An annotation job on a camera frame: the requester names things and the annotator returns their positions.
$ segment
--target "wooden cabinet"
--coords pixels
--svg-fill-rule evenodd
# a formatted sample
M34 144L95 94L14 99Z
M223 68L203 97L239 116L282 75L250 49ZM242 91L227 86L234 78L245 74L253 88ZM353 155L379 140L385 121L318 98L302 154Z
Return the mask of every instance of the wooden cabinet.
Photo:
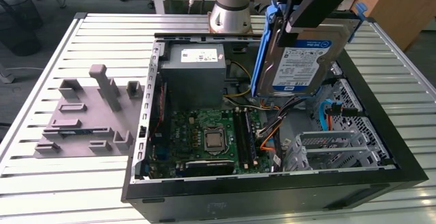
M436 15L436 0L357 0L367 6L366 16L403 50Z

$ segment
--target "motherboard chip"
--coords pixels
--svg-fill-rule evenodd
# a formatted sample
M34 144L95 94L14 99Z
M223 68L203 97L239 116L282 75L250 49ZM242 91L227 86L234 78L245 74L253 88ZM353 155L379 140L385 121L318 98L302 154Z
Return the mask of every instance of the motherboard chip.
M207 133L205 137L206 147L222 147L221 134Z
M203 128L203 150L217 155L225 149L225 134L222 126Z

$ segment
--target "orange wire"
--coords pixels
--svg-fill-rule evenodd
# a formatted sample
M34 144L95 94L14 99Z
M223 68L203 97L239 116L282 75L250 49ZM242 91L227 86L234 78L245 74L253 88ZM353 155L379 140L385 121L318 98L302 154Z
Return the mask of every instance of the orange wire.
M258 103L259 103L259 107L261 107L261 108L270 108L270 106L269 106L269 107L265 106L265 104L263 104L263 100L262 100L262 99L259 99L259 102L258 102Z
M333 116L326 115L327 130L333 130Z
M269 133L267 137L265 138L263 142L261 143L259 150L273 150L271 147L266 147L266 146L263 147L263 145L266 144L266 141L269 140L269 138L271 137L271 135L277 131L279 125L281 125L281 122L279 122L279 124L277 124L275 128L273 128L271 132Z

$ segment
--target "power supply label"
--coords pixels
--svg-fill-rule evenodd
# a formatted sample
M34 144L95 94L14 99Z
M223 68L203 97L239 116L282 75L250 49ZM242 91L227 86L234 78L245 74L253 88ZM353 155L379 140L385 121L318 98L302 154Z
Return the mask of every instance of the power supply label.
M182 49L181 62L217 62L215 49Z
M271 87L278 91L299 91L306 88L318 70L317 59L331 46L329 40L297 40L286 47L274 74Z

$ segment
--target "green motherboard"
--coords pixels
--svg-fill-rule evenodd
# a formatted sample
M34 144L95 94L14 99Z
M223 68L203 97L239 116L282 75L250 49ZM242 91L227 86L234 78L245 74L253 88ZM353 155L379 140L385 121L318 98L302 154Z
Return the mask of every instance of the green motherboard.
M254 164L246 167L238 161L239 145L237 145L233 112L233 110L194 110L171 113L167 159L163 164L165 169L159 167L158 178L182 177L182 165L189 161L201 160L233 161L231 174L269 172L267 156L258 150L258 142L253 145L257 151ZM246 122L254 137L254 131L261 127L258 112L246 110L243 114L247 115Z

